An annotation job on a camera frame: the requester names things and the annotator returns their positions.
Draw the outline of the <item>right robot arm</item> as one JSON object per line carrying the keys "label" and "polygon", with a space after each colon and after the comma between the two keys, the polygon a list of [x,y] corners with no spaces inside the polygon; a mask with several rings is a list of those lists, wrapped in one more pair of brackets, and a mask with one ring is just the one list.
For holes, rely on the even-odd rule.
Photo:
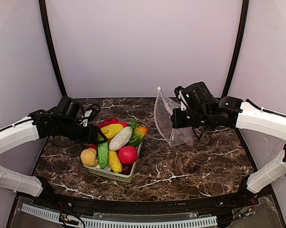
{"label": "right robot arm", "polygon": [[[286,142],[286,114],[258,107],[249,99],[243,101],[230,96],[205,102],[190,99],[173,110],[171,122],[175,129],[224,126],[252,130]],[[256,194],[285,174],[286,143],[272,161],[244,179],[243,190]]]}

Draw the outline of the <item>green toy bitter gourd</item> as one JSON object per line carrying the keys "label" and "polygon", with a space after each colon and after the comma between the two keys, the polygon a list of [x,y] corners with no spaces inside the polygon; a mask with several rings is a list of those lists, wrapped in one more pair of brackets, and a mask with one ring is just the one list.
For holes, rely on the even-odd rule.
{"label": "green toy bitter gourd", "polygon": [[98,145],[98,159],[101,169],[105,169],[109,161],[109,144],[104,142]]}

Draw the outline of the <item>clear dotted zip bag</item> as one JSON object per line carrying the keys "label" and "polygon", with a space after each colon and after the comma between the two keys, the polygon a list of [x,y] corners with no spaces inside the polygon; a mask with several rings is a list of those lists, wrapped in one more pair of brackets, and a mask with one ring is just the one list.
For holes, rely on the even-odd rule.
{"label": "clear dotted zip bag", "polygon": [[186,144],[193,146],[194,135],[191,128],[174,129],[171,122],[173,110],[180,105],[164,96],[160,86],[157,87],[157,97],[154,105],[154,122],[160,135],[170,147]]}

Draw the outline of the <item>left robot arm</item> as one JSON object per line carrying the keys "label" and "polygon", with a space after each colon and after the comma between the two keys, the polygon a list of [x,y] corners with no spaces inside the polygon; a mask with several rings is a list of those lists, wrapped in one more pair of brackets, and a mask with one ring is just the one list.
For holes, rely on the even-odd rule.
{"label": "left robot arm", "polygon": [[[0,155],[28,142],[46,137],[62,136],[75,143],[100,144],[107,137],[91,122],[100,112],[98,104],[88,110],[76,100],[63,96],[58,105],[48,111],[40,109],[21,120],[0,129]],[[42,177],[27,176],[0,165],[0,188],[33,197],[53,194],[49,182]]]}

